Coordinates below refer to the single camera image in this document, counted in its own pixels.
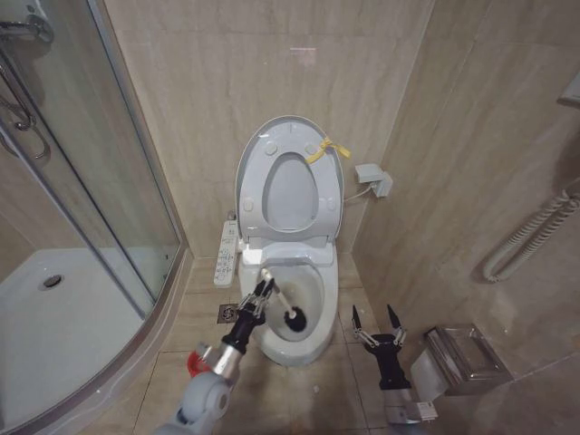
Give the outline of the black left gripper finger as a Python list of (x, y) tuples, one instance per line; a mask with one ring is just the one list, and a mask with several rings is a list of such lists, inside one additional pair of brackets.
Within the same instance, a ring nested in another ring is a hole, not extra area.
[(239, 303), (237, 309), (239, 312), (246, 313), (262, 313), (268, 303), (268, 299), (272, 293), (272, 285), (270, 280), (260, 281), (253, 292), (244, 296)]
[(274, 292), (274, 284), (271, 280), (262, 279), (255, 287), (253, 296), (255, 297), (253, 305), (253, 317), (255, 324), (264, 324), (266, 322), (265, 310), (268, 307), (269, 299)]

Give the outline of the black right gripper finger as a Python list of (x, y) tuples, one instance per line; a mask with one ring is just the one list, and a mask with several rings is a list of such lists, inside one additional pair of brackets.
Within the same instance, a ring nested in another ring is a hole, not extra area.
[(376, 348), (378, 346), (378, 341), (363, 330), (360, 316), (355, 305), (353, 305), (352, 308), (352, 325), (353, 335), (359, 342), (369, 348)]
[(387, 305), (387, 311), (392, 326), (393, 344), (402, 347), (406, 339), (407, 331), (402, 327), (398, 315), (390, 304)]

